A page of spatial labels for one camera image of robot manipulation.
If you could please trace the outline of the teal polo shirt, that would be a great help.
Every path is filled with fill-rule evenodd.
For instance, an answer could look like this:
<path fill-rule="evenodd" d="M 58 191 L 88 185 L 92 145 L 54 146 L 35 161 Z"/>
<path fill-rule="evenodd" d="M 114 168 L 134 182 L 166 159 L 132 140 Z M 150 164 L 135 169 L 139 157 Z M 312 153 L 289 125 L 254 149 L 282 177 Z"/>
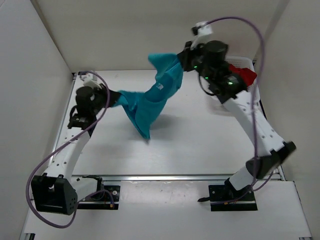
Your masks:
<path fill-rule="evenodd" d="M 182 85 L 184 70 L 176 53 L 152 53 L 148 61 L 156 69 L 155 83 L 145 92 L 120 90 L 113 107 L 121 106 L 145 140 L 167 101 Z"/>

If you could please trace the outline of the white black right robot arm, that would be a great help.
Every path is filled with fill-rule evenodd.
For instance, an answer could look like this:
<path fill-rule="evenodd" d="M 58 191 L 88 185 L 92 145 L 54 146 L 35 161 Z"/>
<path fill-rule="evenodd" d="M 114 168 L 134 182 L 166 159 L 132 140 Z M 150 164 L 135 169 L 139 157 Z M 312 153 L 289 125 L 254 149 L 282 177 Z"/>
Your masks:
<path fill-rule="evenodd" d="M 227 44 L 218 40 L 195 47 L 192 44 L 186 42 L 178 54 L 183 70 L 196 71 L 198 79 L 207 81 L 209 95 L 216 96 L 233 114 L 254 145 L 253 158 L 225 181 L 226 197 L 236 200 L 255 180 L 263 179 L 281 165 L 296 150 L 296 145 L 278 135 L 257 109 L 244 77 L 225 60 Z"/>

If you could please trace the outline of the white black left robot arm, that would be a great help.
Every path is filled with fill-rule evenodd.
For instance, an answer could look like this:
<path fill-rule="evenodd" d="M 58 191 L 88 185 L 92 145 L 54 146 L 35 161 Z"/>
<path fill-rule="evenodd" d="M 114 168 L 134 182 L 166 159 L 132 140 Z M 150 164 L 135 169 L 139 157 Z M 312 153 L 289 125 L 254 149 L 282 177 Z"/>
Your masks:
<path fill-rule="evenodd" d="M 75 106 L 69 113 L 65 147 L 55 153 L 42 175 L 30 182 L 35 208 L 39 212 L 71 215 L 78 201 L 105 194 L 102 178 L 95 175 L 72 178 L 75 165 L 96 127 L 100 111 L 112 107 L 121 94 L 105 86 L 82 86 L 76 91 Z"/>

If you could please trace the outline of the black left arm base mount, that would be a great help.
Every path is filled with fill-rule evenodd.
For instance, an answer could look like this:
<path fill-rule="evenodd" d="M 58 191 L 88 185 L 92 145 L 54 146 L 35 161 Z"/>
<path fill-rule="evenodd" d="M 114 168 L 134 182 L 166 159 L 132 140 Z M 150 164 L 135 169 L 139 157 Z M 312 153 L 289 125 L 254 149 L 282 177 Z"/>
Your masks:
<path fill-rule="evenodd" d="M 120 181 L 103 181 L 103 187 L 107 192 L 97 193 L 91 197 L 86 197 L 78 204 L 78 210 L 110 210 L 115 211 L 119 209 L 121 182 Z"/>

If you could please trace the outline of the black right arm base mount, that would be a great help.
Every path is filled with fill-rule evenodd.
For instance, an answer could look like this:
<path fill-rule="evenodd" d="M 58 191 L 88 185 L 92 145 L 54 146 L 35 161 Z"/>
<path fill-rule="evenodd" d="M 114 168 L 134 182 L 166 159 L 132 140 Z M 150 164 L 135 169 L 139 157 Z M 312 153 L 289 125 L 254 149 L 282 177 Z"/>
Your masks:
<path fill-rule="evenodd" d="M 250 187 L 232 191 L 226 185 L 209 185 L 209 196 L 199 198 L 199 203 L 209 202 L 211 212 L 257 211 L 256 198 Z"/>

